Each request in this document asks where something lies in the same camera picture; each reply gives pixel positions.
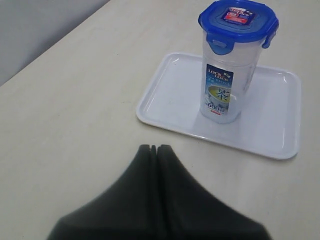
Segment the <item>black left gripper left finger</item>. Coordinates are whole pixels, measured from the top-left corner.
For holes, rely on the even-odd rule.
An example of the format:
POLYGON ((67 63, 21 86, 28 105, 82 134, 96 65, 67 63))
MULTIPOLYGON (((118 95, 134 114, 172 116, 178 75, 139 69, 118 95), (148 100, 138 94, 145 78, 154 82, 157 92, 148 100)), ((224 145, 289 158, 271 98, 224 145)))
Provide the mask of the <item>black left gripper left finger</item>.
POLYGON ((62 217, 50 240, 155 240, 156 147, 141 145, 124 173, 100 196, 62 217))

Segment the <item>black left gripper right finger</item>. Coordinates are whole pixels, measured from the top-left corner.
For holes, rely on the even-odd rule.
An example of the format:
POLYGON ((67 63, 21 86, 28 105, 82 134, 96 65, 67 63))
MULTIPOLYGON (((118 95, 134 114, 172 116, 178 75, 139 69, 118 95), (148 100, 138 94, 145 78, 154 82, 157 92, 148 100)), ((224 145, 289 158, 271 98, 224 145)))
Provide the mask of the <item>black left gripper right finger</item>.
POLYGON ((169 145, 157 149, 159 197, 168 240, 270 240, 259 222, 207 191, 169 145))

